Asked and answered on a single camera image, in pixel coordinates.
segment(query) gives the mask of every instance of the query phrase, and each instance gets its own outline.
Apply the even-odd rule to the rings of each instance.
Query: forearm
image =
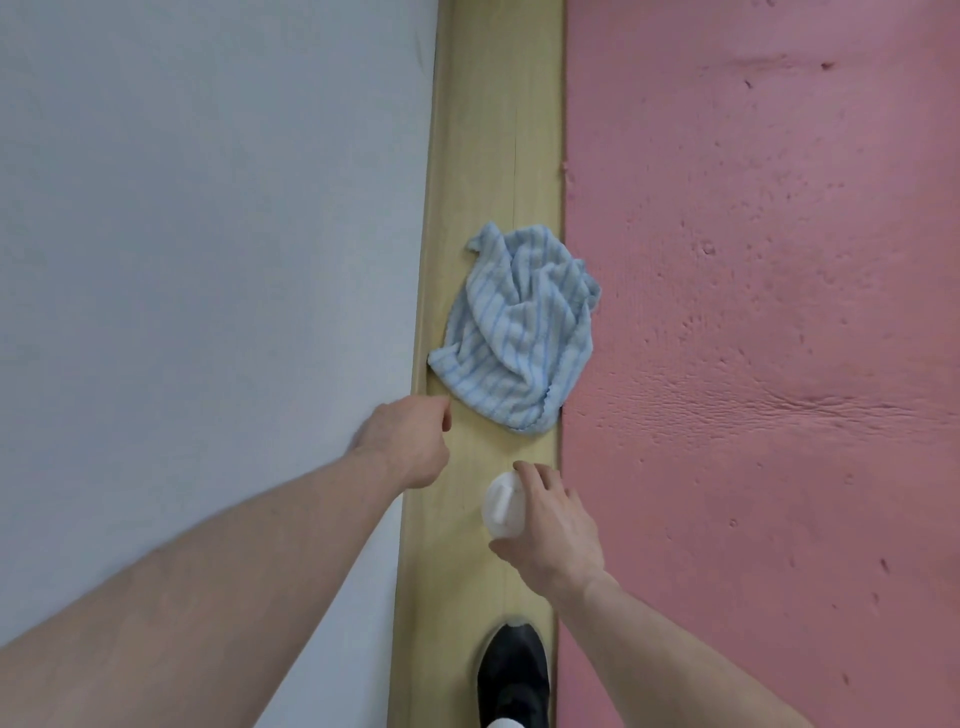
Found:
[[[628,726],[810,726],[757,680],[606,574],[555,606]]]
[[[5,719],[253,725],[399,491],[354,451],[199,524],[0,651]]]

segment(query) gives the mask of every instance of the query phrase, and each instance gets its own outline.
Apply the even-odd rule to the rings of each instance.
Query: white sock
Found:
[[[523,728],[523,726],[517,723],[515,720],[510,720],[508,717],[499,717],[493,723],[488,725],[487,728]]]

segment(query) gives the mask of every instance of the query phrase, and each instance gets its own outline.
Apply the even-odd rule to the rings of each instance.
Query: hand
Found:
[[[450,459],[444,442],[450,424],[450,397],[412,395],[374,409],[350,449],[383,457],[400,491],[424,488]]]
[[[553,468],[524,462],[514,468],[526,494],[526,525],[515,539],[493,541],[490,548],[531,590],[559,608],[606,576],[597,526]]]

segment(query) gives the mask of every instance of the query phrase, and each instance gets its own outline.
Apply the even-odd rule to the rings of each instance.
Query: cloth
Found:
[[[600,286],[543,225],[506,235],[493,223],[427,362],[467,406],[514,432],[550,429],[593,352]]]

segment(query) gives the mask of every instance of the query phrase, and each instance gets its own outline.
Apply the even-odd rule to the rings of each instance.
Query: shoe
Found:
[[[550,675],[533,625],[508,622],[490,638],[477,670],[477,703],[483,728],[502,717],[549,728]]]

